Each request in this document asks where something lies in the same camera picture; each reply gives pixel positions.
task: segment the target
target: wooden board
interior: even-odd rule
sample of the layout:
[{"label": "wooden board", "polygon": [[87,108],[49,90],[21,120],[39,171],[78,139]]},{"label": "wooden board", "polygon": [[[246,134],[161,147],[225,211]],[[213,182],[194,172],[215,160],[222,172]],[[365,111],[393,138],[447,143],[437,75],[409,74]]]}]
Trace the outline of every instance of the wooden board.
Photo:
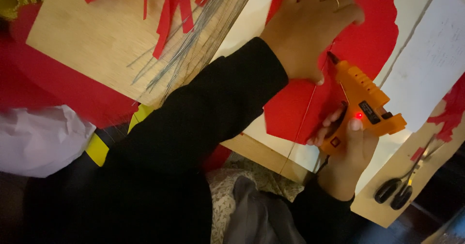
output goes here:
[{"label": "wooden board", "polygon": [[[196,4],[194,0],[191,1],[195,21],[202,8],[195,9]],[[230,18],[229,15],[237,8],[236,5],[241,10],[241,5],[243,7],[245,2],[241,4],[238,0],[223,1],[201,33],[197,48],[188,55],[193,58],[193,66],[187,69],[186,74],[178,76],[171,90],[198,73],[200,67],[194,68],[194,65],[199,65],[201,60],[209,61],[204,56],[207,49],[221,43],[224,36],[219,34],[220,30],[227,23],[234,22],[235,17]],[[148,0],[148,16],[143,21],[143,0],[95,0],[90,4],[84,0],[45,0],[27,44],[132,99],[157,106],[174,67],[151,93],[145,92],[146,86],[180,45],[179,40],[184,36],[182,30],[178,30],[167,43],[166,56],[133,85],[133,79],[150,60],[152,52],[146,53],[131,67],[128,68],[127,65],[156,44],[159,38],[156,29],[163,3],[164,0]],[[177,9],[172,30],[181,23]]]}]

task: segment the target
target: white paper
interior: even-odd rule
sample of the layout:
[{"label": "white paper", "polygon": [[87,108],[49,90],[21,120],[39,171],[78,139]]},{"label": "white paper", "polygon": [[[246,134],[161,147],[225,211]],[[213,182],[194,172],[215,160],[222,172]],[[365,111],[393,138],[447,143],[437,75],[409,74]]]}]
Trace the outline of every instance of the white paper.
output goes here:
[{"label": "white paper", "polygon": [[465,71],[465,3],[433,0],[382,86],[416,132]]},{"label": "white paper", "polygon": [[95,131],[67,105],[0,114],[0,170],[46,177],[79,157]]}]

